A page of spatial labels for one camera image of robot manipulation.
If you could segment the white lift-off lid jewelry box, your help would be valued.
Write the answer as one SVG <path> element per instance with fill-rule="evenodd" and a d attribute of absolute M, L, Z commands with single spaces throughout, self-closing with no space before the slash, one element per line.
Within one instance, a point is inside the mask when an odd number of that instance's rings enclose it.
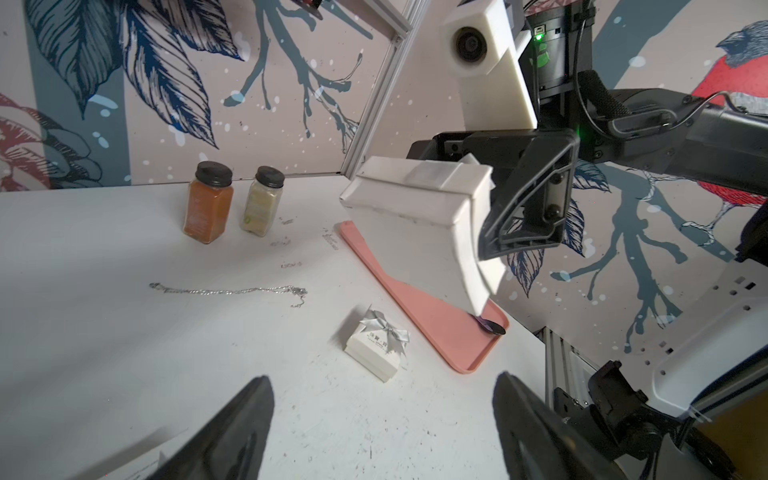
<path fill-rule="evenodd" d="M 410 341 L 409 331 L 390 322 L 383 312 L 369 308 L 347 339 L 344 351 L 387 383 L 400 370 Z"/>

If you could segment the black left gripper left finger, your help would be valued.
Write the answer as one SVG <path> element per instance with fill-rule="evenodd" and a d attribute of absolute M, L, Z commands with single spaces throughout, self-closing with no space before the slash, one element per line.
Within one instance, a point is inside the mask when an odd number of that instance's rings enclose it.
<path fill-rule="evenodd" d="M 274 407 L 270 379 L 252 379 L 151 477 L 256 480 Z"/>

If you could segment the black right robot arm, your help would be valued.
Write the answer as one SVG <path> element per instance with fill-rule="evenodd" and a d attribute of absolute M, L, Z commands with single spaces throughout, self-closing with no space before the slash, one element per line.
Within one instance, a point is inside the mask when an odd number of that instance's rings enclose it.
<path fill-rule="evenodd" d="M 413 143 L 409 157 L 490 166 L 496 188 L 480 218 L 484 260 L 561 245 L 579 162 L 613 162 L 750 194 L 767 192 L 767 119 L 717 90 L 610 90 L 591 67 L 594 8 L 577 1 L 527 16 L 504 1 L 514 71 L 493 92 L 469 89 L 476 119 Z"/>

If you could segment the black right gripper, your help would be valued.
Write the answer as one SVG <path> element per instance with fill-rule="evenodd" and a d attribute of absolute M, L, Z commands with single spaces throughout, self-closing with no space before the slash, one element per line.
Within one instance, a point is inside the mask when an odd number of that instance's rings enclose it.
<path fill-rule="evenodd" d="M 471 154 L 509 172 L 478 236 L 478 257 L 490 260 L 563 242 L 579 147 L 568 128 L 452 131 L 414 142 L 406 158 L 459 162 Z"/>

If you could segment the white gift box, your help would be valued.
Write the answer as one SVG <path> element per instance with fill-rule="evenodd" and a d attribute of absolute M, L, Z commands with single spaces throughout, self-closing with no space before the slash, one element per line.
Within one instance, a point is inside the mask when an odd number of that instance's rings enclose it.
<path fill-rule="evenodd" d="M 340 203 L 387 275 L 479 315 L 506 271 L 500 259 L 479 256 L 492 173 L 471 154 L 458 162 L 372 157 Z"/>

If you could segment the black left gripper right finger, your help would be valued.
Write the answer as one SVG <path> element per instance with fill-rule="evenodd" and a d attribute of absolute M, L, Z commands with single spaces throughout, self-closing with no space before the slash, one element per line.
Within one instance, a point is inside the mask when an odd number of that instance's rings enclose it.
<path fill-rule="evenodd" d="M 492 399 L 510 479 L 622 479 L 623 472 L 518 377 L 501 373 Z"/>

